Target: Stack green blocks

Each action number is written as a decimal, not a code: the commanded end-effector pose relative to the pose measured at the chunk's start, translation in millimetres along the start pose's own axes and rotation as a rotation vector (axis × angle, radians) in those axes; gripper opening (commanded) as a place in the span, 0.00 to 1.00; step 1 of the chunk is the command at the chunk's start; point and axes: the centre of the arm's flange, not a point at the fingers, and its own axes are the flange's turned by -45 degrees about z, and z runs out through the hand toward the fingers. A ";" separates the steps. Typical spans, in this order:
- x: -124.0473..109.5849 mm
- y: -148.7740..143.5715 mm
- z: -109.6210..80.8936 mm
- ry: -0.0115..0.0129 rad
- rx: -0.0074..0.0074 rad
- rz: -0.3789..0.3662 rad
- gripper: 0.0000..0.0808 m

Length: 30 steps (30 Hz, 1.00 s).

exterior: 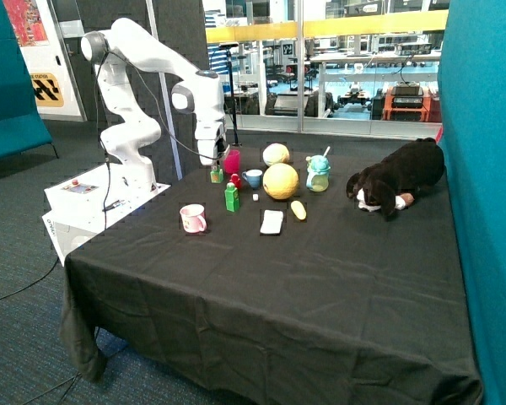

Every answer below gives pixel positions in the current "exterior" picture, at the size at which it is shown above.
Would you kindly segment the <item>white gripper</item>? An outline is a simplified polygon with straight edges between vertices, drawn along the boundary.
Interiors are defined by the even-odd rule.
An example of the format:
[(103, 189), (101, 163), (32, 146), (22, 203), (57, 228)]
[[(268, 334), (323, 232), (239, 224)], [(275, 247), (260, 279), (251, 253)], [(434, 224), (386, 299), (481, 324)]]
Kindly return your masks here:
[(230, 151), (224, 124), (197, 124), (195, 139), (199, 160), (203, 166), (212, 166), (219, 172), (219, 160), (225, 159)]

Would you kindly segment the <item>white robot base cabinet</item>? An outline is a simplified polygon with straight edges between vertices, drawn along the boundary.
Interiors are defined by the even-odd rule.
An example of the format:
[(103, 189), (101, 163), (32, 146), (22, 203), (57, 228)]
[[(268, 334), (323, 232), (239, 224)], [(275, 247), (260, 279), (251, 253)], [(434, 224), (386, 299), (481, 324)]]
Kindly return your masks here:
[(60, 263), (169, 187), (158, 182), (139, 184), (123, 165), (110, 163), (46, 188), (50, 211), (42, 220)]

